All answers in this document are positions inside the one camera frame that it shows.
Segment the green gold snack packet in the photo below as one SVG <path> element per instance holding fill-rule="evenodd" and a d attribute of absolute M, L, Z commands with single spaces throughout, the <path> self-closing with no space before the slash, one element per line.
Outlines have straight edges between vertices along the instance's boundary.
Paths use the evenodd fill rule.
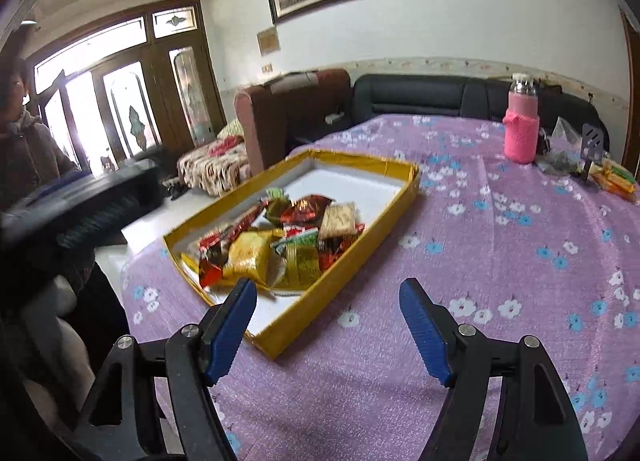
<path fill-rule="evenodd" d="M 321 276 L 319 262 L 319 230 L 308 229 L 271 244 L 276 254 L 277 291 L 306 291 Z"/>

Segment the red candy wrapper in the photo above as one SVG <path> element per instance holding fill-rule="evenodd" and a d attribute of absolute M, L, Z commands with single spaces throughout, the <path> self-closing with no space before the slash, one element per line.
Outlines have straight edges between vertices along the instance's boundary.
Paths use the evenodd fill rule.
<path fill-rule="evenodd" d="M 198 283 L 201 288 L 216 285 L 222 278 L 228 261 L 231 233 L 228 226 L 209 231 L 198 241 Z"/>

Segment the person in brown coat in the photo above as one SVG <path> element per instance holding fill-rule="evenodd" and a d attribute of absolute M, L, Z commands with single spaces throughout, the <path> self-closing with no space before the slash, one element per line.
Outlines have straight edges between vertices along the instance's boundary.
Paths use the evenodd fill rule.
<path fill-rule="evenodd" d="M 32 192 L 80 171 L 58 147 L 50 129 L 23 103 L 27 95 L 25 61 L 11 63 L 1 93 L 1 210 L 6 212 Z"/>

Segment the purple floral tablecloth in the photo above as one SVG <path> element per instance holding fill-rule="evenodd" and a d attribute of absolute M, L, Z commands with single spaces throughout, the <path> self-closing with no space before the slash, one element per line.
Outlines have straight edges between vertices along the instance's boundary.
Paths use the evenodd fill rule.
<path fill-rule="evenodd" d="M 134 337 L 170 337 L 227 285 L 202 289 L 188 245 L 270 187 L 357 207 L 359 240 L 303 292 L 261 291 L 212 390 L 242 460 L 415 460 L 445 401 L 399 287 L 484 337 L 533 335 L 558 371 L 590 459 L 639 418 L 639 207 L 508 160 L 500 123 L 382 115 L 296 149 L 178 224 L 122 273 Z"/>

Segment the patterned blanket daybed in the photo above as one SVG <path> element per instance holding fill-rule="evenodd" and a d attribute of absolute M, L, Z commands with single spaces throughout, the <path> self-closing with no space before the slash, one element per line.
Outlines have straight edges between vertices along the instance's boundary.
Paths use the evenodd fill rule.
<path fill-rule="evenodd" d="M 233 120 L 216 138 L 194 149 L 177 163 L 180 181 L 217 198 L 239 187 L 252 177 L 244 141 L 244 129 Z"/>

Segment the wooden glass door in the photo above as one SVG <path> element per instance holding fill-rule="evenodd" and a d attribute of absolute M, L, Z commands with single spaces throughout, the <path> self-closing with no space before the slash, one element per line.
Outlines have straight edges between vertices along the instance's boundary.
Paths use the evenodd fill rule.
<path fill-rule="evenodd" d="M 226 123 L 200 0 L 92 21 L 26 58 L 32 112 L 94 175 L 159 153 L 175 163 Z"/>

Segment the large yellow snack bag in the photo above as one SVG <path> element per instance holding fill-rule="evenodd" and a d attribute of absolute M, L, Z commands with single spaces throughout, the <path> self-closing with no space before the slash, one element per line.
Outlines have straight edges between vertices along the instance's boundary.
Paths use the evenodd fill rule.
<path fill-rule="evenodd" d="M 271 231 L 244 231 L 233 241 L 228 261 L 222 268 L 227 280 L 248 278 L 261 285 L 267 284 Z"/>

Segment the yellow cardboard tray box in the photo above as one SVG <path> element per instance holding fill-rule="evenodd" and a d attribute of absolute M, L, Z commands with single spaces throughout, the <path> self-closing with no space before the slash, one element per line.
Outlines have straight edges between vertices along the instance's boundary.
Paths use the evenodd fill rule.
<path fill-rule="evenodd" d="M 320 194 L 333 203 L 354 202 L 358 240 L 306 291 L 277 291 L 276 254 L 271 250 L 266 285 L 257 285 L 257 305 L 245 336 L 270 359 L 280 357 L 316 320 L 321 311 L 380 247 L 419 193 L 420 169 L 394 158 L 326 150 L 306 150 L 272 166 L 218 198 L 163 237 L 178 273 L 208 306 L 224 303 L 236 280 L 222 277 L 216 285 L 198 283 L 198 241 L 209 231 L 231 227 L 231 244 L 244 231 L 271 231 L 271 244 L 312 225 L 283 225 L 279 216 L 295 201 Z M 269 200 L 268 188 L 282 188 L 286 199 Z"/>

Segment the green small snack packet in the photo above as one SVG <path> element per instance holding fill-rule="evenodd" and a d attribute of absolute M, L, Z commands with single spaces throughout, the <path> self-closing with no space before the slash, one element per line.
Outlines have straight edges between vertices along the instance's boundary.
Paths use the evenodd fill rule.
<path fill-rule="evenodd" d="M 267 198 L 269 200 L 286 199 L 288 197 L 288 195 L 285 193 L 285 191 L 282 188 L 276 188 L 276 187 L 266 189 L 265 194 L 267 195 Z"/>

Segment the orange green snack packs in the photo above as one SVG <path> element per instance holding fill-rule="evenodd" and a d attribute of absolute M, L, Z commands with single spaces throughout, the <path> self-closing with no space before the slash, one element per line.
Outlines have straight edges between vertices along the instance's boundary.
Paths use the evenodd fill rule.
<path fill-rule="evenodd" d="M 638 182 L 629 170 L 610 158 L 605 158 L 601 164 L 592 163 L 589 176 L 602 190 L 631 203 L 637 201 Z"/>

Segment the dark red foil snack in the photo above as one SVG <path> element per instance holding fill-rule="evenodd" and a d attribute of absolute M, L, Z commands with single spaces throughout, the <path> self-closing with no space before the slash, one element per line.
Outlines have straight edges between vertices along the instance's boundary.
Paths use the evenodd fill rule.
<path fill-rule="evenodd" d="M 323 217 L 324 211 L 333 202 L 333 199 L 324 195 L 306 195 L 284 210 L 279 220 L 283 225 L 312 225 Z"/>

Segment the clear plastic bag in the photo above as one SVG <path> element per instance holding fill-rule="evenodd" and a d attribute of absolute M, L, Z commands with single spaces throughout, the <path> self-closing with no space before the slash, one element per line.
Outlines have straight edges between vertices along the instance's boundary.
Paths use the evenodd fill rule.
<path fill-rule="evenodd" d="M 582 137 L 570 123 L 559 117 L 553 129 L 539 129 L 535 164 L 542 173 L 551 176 L 578 173 L 582 168 L 581 147 Z"/>

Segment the red snack packet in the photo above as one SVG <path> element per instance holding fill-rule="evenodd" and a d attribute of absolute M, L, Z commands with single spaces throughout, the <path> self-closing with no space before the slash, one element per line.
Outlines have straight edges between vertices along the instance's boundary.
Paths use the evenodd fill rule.
<path fill-rule="evenodd" d="M 356 233 L 344 237 L 335 237 L 318 242 L 319 267 L 321 271 L 328 270 L 354 244 L 366 225 L 357 224 Z"/>

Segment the beige cracker packet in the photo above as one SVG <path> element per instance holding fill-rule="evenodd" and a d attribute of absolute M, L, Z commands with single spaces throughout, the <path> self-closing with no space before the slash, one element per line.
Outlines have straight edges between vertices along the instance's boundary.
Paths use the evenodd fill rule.
<path fill-rule="evenodd" d="M 321 241 L 355 236 L 357 210 L 354 202 L 332 203 L 325 210 L 318 238 Z"/>

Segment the black phone stand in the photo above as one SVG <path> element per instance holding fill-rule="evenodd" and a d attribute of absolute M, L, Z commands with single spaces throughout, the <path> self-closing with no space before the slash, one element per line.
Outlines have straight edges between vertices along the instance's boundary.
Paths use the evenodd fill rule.
<path fill-rule="evenodd" d="M 584 161 L 584 167 L 580 178 L 589 178 L 592 164 L 602 165 L 604 155 L 604 132 L 599 127 L 585 123 L 582 125 L 582 147 L 580 148 L 580 158 Z"/>

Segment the pink knit-sleeved bottle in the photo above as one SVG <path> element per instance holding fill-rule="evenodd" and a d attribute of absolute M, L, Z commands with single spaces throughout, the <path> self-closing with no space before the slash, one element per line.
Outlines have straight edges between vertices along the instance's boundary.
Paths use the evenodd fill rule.
<path fill-rule="evenodd" d="M 538 92 L 533 77 L 526 73 L 513 73 L 504 114 L 503 153 L 518 164 L 535 160 L 540 118 Z"/>

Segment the black leather sofa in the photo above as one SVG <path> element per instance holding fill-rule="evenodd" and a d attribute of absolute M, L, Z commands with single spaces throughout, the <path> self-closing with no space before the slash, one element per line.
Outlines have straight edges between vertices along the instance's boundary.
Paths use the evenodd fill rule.
<path fill-rule="evenodd" d="M 506 113 L 510 84 L 466 76 L 367 74 L 352 88 L 350 121 L 358 125 L 383 114 L 439 115 L 499 122 Z M 562 118 L 576 132 L 589 124 L 601 129 L 604 149 L 610 136 L 597 109 L 565 94 L 559 86 L 537 90 L 540 125 L 546 132 Z"/>

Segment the small framed wall plaque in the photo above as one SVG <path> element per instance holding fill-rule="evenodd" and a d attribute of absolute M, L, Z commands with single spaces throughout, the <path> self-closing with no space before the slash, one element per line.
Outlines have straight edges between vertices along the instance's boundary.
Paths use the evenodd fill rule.
<path fill-rule="evenodd" d="M 263 57 L 280 50 L 278 30 L 275 26 L 259 32 L 256 37 L 259 52 Z"/>

